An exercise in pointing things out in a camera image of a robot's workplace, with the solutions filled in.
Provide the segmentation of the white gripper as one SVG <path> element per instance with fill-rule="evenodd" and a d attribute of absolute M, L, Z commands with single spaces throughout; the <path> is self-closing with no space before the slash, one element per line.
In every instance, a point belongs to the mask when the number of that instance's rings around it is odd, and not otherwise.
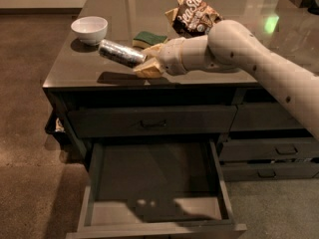
<path fill-rule="evenodd" d="M 140 78 L 160 78 L 164 71 L 176 76 L 213 68 L 213 56 L 207 44 L 207 36 L 171 39 L 165 44 L 145 48 L 142 53 L 151 59 L 133 68 Z"/>

